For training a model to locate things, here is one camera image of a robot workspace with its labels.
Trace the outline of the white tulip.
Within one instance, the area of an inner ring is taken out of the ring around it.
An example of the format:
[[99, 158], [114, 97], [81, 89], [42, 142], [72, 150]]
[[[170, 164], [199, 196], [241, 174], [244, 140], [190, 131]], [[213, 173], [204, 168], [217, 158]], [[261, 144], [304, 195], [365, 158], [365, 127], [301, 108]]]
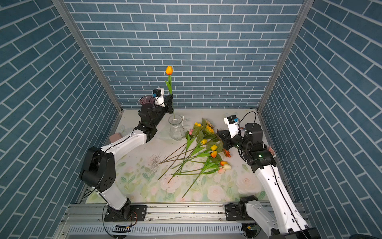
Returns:
[[212, 166], [211, 168], [207, 169], [204, 174], [213, 174], [213, 173], [219, 173], [219, 174], [222, 174], [224, 173], [225, 171], [227, 170], [231, 170], [232, 167], [229, 165], [229, 164], [225, 164], [225, 165], [215, 165], [215, 166]]

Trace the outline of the red orange tulip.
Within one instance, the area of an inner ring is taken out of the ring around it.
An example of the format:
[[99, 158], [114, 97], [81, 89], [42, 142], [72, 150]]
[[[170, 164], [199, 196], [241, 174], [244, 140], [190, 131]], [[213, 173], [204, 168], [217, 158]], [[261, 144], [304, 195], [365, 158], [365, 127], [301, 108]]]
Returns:
[[194, 181], [192, 182], [192, 184], [189, 186], [189, 188], [187, 189], [187, 191], [184, 193], [184, 195], [182, 196], [183, 198], [187, 195], [187, 193], [192, 189], [192, 187], [195, 185], [195, 183], [197, 182], [197, 180], [202, 176], [202, 175], [209, 175], [209, 174], [213, 174], [215, 172], [218, 172], [220, 169], [224, 169], [224, 166], [228, 164], [226, 161], [217, 161], [217, 162], [210, 162], [210, 163], [206, 163], [203, 168], [199, 169], [199, 173], [195, 173], [195, 175], [197, 176]]

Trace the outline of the orange yellow tulip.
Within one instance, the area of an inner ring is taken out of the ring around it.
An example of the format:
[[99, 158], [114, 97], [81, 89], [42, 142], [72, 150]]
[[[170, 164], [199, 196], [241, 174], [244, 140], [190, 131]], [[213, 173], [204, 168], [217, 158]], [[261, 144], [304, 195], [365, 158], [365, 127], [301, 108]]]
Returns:
[[173, 114], [173, 119], [175, 119], [175, 112], [172, 108], [172, 100], [173, 100], [173, 89], [172, 89], [172, 74], [173, 74], [173, 67], [172, 66], [168, 66], [167, 69], [166, 69], [166, 74], [168, 75], [168, 80], [165, 81], [166, 83], [166, 86], [168, 88], [168, 91], [169, 91], [169, 96], [170, 96], [170, 100], [169, 100], [169, 103], [170, 103], [170, 106], [171, 106], [171, 109], [172, 109], [172, 114]]

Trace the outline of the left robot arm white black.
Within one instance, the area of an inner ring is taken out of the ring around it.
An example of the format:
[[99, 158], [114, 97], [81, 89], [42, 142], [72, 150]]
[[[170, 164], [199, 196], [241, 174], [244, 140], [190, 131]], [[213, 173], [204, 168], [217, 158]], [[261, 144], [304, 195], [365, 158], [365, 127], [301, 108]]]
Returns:
[[153, 94], [154, 100], [143, 104], [138, 111], [140, 122], [133, 131], [101, 148], [89, 148], [79, 173], [79, 179], [94, 188], [107, 202], [107, 212], [114, 221], [126, 221], [133, 215], [130, 200], [115, 182], [117, 162], [135, 148], [149, 142], [164, 115], [173, 113], [172, 94], [159, 96], [159, 89], [154, 90]]

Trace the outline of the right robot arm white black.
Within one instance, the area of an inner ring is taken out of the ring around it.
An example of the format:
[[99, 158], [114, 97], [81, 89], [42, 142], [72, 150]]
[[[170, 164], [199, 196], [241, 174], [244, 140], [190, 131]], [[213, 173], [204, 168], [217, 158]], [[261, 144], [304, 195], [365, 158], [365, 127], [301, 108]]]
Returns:
[[319, 239], [317, 228], [311, 228], [293, 203], [281, 179], [277, 163], [263, 142], [263, 131], [258, 123], [247, 123], [244, 134], [235, 116], [225, 118], [227, 130], [217, 135], [226, 150], [232, 147], [252, 169], [263, 186], [273, 209], [270, 214], [255, 196], [242, 197], [238, 207], [241, 217], [253, 219], [271, 239]]

